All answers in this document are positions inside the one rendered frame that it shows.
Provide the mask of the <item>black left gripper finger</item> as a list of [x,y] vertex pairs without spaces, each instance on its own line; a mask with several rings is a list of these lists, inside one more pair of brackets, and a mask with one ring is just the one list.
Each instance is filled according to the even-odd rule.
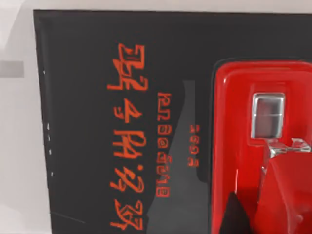
[[253,234],[247,213],[234,192],[229,194],[219,234]]

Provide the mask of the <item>red stapler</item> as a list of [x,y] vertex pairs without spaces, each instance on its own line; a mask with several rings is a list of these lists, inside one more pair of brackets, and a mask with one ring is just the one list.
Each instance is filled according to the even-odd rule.
[[312,63],[215,70],[211,234],[236,193],[253,234],[312,234]]

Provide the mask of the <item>black book with red lettering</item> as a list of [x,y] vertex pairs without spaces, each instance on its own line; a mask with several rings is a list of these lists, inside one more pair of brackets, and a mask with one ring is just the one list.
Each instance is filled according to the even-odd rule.
[[211,234],[215,70],[312,63],[312,14],[33,16],[52,234]]

